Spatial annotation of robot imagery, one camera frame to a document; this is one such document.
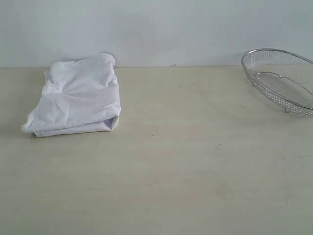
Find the white t-shirt red print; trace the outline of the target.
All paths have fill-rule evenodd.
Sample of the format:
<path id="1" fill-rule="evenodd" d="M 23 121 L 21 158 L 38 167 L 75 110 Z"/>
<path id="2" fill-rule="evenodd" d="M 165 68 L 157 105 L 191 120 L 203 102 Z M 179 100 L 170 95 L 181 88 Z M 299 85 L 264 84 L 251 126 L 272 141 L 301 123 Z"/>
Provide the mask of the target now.
<path id="1" fill-rule="evenodd" d="M 54 63 L 45 71 L 39 103 L 22 131 L 50 137 L 114 130 L 121 112 L 114 67 L 108 53 Z"/>

